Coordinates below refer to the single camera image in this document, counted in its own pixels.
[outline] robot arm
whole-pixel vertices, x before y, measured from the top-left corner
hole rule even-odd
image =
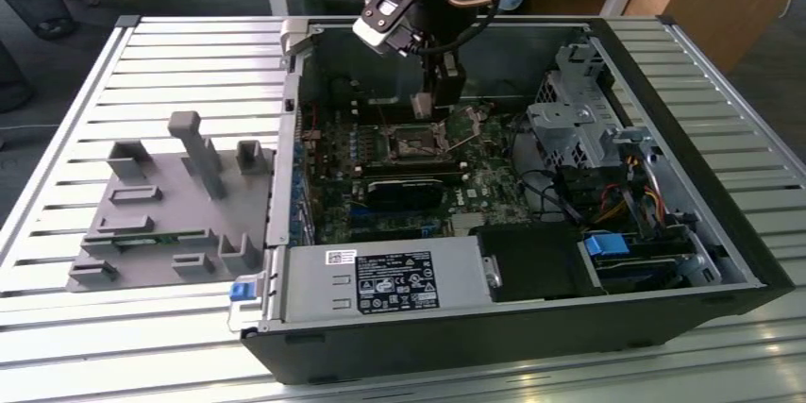
[[[423,89],[413,97],[417,118],[459,101],[465,75],[459,48],[484,30],[500,0],[368,0],[352,30],[379,53],[421,58]],[[476,27],[479,7],[489,6]]]

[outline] power supply label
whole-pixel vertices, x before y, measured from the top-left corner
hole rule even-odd
[[[357,310],[364,314],[439,307],[431,252],[355,257]]]

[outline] metal table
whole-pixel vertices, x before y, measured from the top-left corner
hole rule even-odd
[[[110,174],[101,160],[113,140],[142,138],[152,153],[178,151],[168,116],[194,109],[217,149],[247,137],[275,144],[280,19],[144,18],[112,32],[0,232],[0,400],[678,403],[803,393],[803,164],[675,26],[651,18],[612,19],[611,26],[796,291],[660,347],[283,386],[227,329],[228,283],[61,290]]]

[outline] barcode sticker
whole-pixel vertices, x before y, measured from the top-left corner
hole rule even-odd
[[[328,250],[324,256],[324,264],[352,264],[355,263],[355,255],[357,252],[352,250]]]

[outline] blue latch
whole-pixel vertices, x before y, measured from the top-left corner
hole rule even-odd
[[[591,235],[591,237],[584,240],[584,246],[588,249],[591,257],[596,255],[621,255],[630,253],[630,247],[627,247],[624,237],[617,233]]]
[[[232,302],[251,301],[257,298],[256,282],[236,282],[229,288],[229,300]]]

